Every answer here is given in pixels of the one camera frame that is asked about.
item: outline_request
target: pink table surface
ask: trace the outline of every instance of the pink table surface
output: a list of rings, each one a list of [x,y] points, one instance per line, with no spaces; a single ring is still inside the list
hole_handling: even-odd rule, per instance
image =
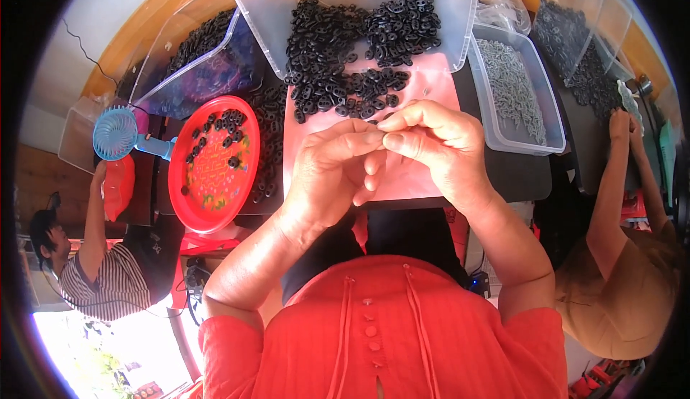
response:
[[[442,53],[423,54],[415,59],[415,63],[420,67],[446,68],[446,57]],[[338,123],[342,119],[329,110],[327,113],[317,112],[315,115],[307,115],[306,123],[298,124],[293,117],[295,102],[290,99],[293,87],[288,91],[288,100],[285,112],[284,144],[283,144],[283,194],[286,196],[290,188],[290,182],[297,155],[302,140],[311,133],[321,131]],[[457,101],[453,75],[447,71],[418,70],[410,73],[407,87],[400,92],[389,89],[389,94],[396,94],[400,98],[400,105],[395,108],[385,108],[377,111],[371,119],[383,120],[384,116],[391,111],[400,110],[408,101],[413,99],[434,100],[449,109],[459,110],[460,104]],[[373,198],[379,200],[407,200],[411,198],[440,197],[436,185],[431,181],[428,168],[416,161],[393,152],[388,152],[386,161],[386,176],[381,183],[381,187]]]

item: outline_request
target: red tray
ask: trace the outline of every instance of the red tray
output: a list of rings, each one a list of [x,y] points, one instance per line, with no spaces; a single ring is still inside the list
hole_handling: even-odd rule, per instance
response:
[[[228,109],[237,109],[247,117],[239,128],[242,140],[224,148],[222,143],[228,137],[228,131],[214,128],[208,134],[192,138],[194,129],[201,130],[209,115],[215,113],[216,118],[220,118],[221,113]],[[192,164],[186,164],[187,155],[198,145],[201,137],[208,140],[206,146]],[[170,202],[185,226],[196,233],[213,233],[237,216],[254,184],[260,140],[254,110],[238,97],[215,98],[189,117],[177,136],[168,172]],[[240,161],[237,170],[228,166],[228,159],[233,155]],[[189,190],[186,196],[182,194],[184,186]]]

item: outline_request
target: person in brown shirt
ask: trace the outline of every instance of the person in brown shirt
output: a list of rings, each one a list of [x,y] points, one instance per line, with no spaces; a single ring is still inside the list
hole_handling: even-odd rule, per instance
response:
[[[666,329],[683,250],[664,212],[637,119],[612,110],[609,133],[611,155],[586,237],[556,271],[556,309],[565,332],[591,353],[634,360],[650,355]],[[652,233],[620,226],[630,151]]]

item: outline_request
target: striped shirt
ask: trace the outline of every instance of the striped shirt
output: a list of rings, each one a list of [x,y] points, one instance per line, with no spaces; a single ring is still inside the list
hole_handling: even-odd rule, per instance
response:
[[[79,264],[79,253],[67,261],[58,282],[67,304],[101,321],[117,320],[151,306],[142,269],[121,243],[105,253],[93,283]]]

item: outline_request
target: red shirt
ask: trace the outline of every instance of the red shirt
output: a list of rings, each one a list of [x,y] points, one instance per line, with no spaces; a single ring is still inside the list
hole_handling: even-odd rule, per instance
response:
[[[262,334],[230,316],[199,330],[204,396],[565,398],[561,317],[536,308],[501,324],[487,300],[426,262],[365,256],[290,299]]]

